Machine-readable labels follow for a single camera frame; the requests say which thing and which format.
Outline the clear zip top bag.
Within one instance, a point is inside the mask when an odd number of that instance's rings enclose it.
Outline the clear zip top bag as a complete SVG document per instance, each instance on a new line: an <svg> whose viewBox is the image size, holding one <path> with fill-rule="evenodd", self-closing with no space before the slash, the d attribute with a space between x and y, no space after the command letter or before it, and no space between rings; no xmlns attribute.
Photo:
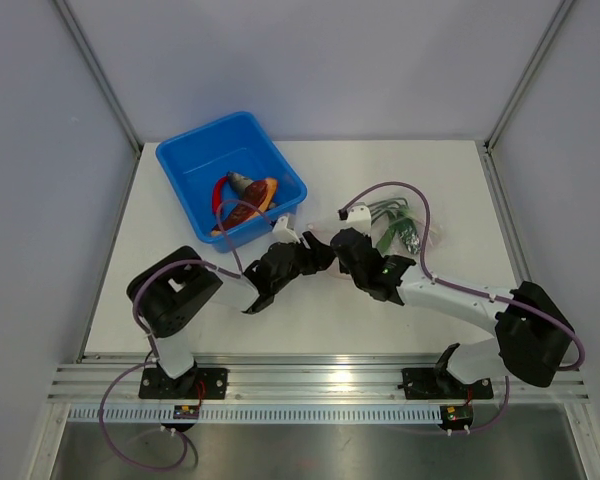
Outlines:
<svg viewBox="0 0 600 480"><path fill-rule="evenodd" d="M427 239L424 210L415 207L405 196L392 194L377 200L359 199L347 208L345 219L334 215L314 220L307 230L319 241L329 244L344 228L354 228L363 233L371 245L382 255L399 255L420 261L424 247L435 247L442 237L441 228L431 222Z"/></svg>

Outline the green toy leaf vegetable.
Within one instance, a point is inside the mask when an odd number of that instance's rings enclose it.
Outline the green toy leaf vegetable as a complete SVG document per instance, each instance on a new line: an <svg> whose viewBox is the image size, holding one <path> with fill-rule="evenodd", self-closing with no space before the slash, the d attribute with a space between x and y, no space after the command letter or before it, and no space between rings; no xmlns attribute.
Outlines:
<svg viewBox="0 0 600 480"><path fill-rule="evenodd" d="M415 223L410 219L390 224L377 241L376 248L385 254L391 249L395 240L398 240L411 255L418 255L421 252L421 240Z"/></svg>

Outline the orange toy food piece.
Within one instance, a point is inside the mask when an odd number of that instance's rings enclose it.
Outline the orange toy food piece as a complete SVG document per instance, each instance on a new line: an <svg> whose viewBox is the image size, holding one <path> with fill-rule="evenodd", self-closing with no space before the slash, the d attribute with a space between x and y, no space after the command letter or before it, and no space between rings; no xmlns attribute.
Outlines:
<svg viewBox="0 0 600 480"><path fill-rule="evenodd" d="M238 193L238 199L265 212L273 202L277 187L278 181L271 177L251 181L245 186L241 193ZM257 212L255 210L242 203L237 203L222 221L222 226L225 230L229 230L256 216Z"/></svg>

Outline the grey toy fish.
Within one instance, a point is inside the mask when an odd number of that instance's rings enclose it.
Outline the grey toy fish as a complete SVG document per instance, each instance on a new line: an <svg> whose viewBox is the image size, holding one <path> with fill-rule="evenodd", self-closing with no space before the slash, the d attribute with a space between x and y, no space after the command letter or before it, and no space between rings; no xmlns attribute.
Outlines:
<svg viewBox="0 0 600 480"><path fill-rule="evenodd" d="M236 172L228 172L227 180L231 190L238 197L242 197L245 194L246 189L253 183L251 178Z"/></svg>

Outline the red toy chili pepper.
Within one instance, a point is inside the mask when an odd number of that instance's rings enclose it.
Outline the red toy chili pepper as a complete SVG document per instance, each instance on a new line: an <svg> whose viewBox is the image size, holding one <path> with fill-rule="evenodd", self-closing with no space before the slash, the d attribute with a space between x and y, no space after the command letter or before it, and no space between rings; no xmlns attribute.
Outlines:
<svg viewBox="0 0 600 480"><path fill-rule="evenodd" d="M228 182L228 176L221 177L213 187L212 191L212 213L216 214L221 207L223 201L223 189L225 184Z"/></svg>

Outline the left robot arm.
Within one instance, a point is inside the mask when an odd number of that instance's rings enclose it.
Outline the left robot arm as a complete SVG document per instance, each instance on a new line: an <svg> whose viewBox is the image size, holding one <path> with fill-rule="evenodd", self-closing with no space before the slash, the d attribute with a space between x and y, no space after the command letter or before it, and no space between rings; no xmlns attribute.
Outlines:
<svg viewBox="0 0 600 480"><path fill-rule="evenodd" d="M134 278L126 294L132 315L148 335L156 365L143 368L142 399L222 399L220 370L204 370L186 340L185 328L209 302L245 314L270 306L276 294L299 276L326 270L335 259L331 247L305 232L292 243L276 242L242 274L203 260L183 246Z"/></svg>

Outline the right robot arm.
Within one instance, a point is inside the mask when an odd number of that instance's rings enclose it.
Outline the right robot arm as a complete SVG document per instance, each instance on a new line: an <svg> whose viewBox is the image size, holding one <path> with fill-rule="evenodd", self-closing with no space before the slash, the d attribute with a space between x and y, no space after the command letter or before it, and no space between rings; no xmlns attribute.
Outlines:
<svg viewBox="0 0 600 480"><path fill-rule="evenodd" d="M511 375L529 385L551 385L575 331L539 285L511 290L456 285L425 273L413 259L383 256L369 236L353 228L330 246L355 286L381 302L432 310L492 335L470 345L452 344L434 367L436 389L456 396L485 377Z"/></svg>

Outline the green toy scallion strands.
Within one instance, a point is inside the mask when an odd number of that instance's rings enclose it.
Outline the green toy scallion strands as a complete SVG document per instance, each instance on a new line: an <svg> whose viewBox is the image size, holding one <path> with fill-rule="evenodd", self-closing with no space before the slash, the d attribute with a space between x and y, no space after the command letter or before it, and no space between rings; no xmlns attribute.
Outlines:
<svg viewBox="0 0 600 480"><path fill-rule="evenodd" d="M375 224L383 216L389 219L389 222L398 221L402 218L409 218L409 203L404 197L390 197L388 199L372 202L368 205L371 214L371 224Z"/></svg>

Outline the blue plastic bin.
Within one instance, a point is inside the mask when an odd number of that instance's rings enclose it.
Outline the blue plastic bin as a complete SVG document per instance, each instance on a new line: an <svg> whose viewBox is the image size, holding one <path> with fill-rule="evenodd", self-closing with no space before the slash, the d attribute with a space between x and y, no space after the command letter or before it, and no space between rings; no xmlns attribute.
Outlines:
<svg viewBox="0 0 600 480"><path fill-rule="evenodd" d="M220 253L230 251L222 236L213 236L213 189L228 172L252 180L278 181L271 219L294 213L307 187L249 112L236 112L158 145L156 157L198 239Z"/></svg>

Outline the right small circuit board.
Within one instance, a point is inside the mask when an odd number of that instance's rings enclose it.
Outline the right small circuit board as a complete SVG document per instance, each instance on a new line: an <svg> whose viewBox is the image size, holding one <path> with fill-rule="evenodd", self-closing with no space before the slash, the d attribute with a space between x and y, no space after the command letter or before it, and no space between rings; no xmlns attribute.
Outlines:
<svg viewBox="0 0 600 480"><path fill-rule="evenodd" d="M448 406L444 413L444 419L451 422L471 421L472 417L473 407L470 405Z"/></svg>

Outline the small circuit board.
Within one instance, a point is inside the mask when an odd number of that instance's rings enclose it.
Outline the small circuit board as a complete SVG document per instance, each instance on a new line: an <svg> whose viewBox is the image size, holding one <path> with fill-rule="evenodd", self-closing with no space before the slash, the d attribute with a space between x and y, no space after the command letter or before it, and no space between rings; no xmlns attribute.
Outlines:
<svg viewBox="0 0 600 480"><path fill-rule="evenodd" d="M451 422L471 421L472 417L473 407L470 405L448 406L444 413L444 419Z"/></svg>
<svg viewBox="0 0 600 480"><path fill-rule="evenodd" d="M175 405L173 418L176 420L198 420L200 407L195 405Z"/></svg>

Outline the left small circuit board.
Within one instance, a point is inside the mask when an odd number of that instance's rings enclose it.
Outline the left small circuit board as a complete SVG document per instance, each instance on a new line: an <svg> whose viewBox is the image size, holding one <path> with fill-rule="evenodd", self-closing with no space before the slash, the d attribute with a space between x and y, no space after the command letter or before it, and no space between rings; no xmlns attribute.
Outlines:
<svg viewBox="0 0 600 480"><path fill-rule="evenodd" d="M176 420L198 420L200 407L195 405L175 405L173 418Z"/></svg>

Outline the aluminium mounting rail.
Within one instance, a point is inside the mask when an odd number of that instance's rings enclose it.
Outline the aluminium mounting rail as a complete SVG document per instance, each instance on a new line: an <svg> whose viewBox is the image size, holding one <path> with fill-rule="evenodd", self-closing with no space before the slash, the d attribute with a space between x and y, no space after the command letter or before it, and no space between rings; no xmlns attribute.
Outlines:
<svg viewBox="0 0 600 480"><path fill-rule="evenodd" d="M86 356L62 364L48 399L86 403L99 399L114 378L142 360L131 355ZM228 370L227 404L397 404L401 370L425 367L431 355L201 355L202 367Z"/></svg>

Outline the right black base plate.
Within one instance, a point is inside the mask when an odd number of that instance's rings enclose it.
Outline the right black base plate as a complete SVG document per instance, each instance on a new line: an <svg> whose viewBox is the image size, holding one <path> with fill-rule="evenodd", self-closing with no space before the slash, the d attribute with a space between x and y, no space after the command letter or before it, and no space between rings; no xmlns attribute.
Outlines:
<svg viewBox="0 0 600 480"><path fill-rule="evenodd" d="M450 374L437 372L433 367L412 367L401 370L407 400L491 400L493 387L489 379L463 384Z"/></svg>

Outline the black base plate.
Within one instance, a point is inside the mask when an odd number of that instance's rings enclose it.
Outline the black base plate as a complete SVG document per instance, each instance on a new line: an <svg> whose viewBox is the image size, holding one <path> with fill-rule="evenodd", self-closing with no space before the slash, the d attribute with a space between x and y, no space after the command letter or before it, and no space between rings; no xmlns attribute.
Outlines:
<svg viewBox="0 0 600 480"><path fill-rule="evenodd" d="M226 397L228 370L193 367L178 378L171 378L160 367L145 368L138 396L144 400L223 400Z"/></svg>
<svg viewBox="0 0 600 480"><path fill-rule="evenodd" d="M407 400L491 400L493 387L489 379L463 384L450 374L437 372L433 367L412 367L401 370Z"/></svg>

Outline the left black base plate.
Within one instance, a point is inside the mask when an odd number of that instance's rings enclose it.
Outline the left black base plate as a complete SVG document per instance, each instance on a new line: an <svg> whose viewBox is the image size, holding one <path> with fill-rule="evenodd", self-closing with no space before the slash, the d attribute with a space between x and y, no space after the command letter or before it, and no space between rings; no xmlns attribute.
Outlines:
<svg viewBox="0 0 600 480"><path fill-rule="evenodd" d="M145 368L138 396L144 400L223 400L226 397L228 370L193 367L178 378L171 378L160 367Z"/></svg>

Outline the left aluminium frame post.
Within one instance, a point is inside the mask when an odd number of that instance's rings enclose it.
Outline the left aluminium frame post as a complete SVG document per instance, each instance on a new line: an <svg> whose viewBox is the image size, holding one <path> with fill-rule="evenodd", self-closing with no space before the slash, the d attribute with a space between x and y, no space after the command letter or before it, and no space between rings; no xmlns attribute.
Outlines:
<svg viewBox="0 0 600 480"><path fill-rule="evenodd" d="M95 81L99 92L103 96L109 110L124 133L129 146L134 152L134 156L139 158L144 147L144 142L140 139L135 127L132 125L132 122L115 93L78 16L71 6L71 2L67 0L51 0L50 4L53 6L67 29L73 44L77 48L80 57Z"/></svg>

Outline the aluminium frame post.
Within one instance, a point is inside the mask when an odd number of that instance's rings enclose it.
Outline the aluminium frame post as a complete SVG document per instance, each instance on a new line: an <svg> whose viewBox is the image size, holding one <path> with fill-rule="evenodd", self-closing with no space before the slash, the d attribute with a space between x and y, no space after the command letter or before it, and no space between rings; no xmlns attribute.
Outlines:
<svg viewBox="0 0 600 480"><path fill-rule="evenodd" d="M526 62L520 77L516 81L503 110L499 114L495 125L484 141L484 148L489 155L492 155L495 151L498 142L503 137L509 123L512 121L516 111L525 99L527 92L533 85L535 77L539 73L545 59L549 55L561 30L576 5L576 0L561 0L558 2L556 9Z"/></svg>
<svg viewBox="0 0 600 480"><path fill-rule="evenodd" d="M135 127L132 125L132 122L115 93L78 16L71 6L71 2L67 0L51 0L50 4L53 6L67 29L73 44L77 48L80 57L95 81L99 92L103 96L109 110L124 133L129 146L134 152L134 156L139 158L144 147L144 142L140 139Z"/></svg>

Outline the right aluminium frame post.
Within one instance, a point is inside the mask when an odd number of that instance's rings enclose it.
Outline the right aluminium frame post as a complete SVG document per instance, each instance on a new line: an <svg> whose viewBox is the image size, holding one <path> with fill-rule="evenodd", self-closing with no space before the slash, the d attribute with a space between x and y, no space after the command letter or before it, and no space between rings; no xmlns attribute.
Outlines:
<svg viewBox="0 0 600 480"><path fill-rule="evenodd" d="M561 0L558 2L556 9L526 62L520 77L516 81L503 110L499 114L495 125L484 141L484 148L489 155L492 155L495 151L498 142L503 137L509 123L512 121L516 111L525 99L527 92L533 85L535 77L539 73L545 59L549 55L561 30L576 5L576 0Z"/></svg>

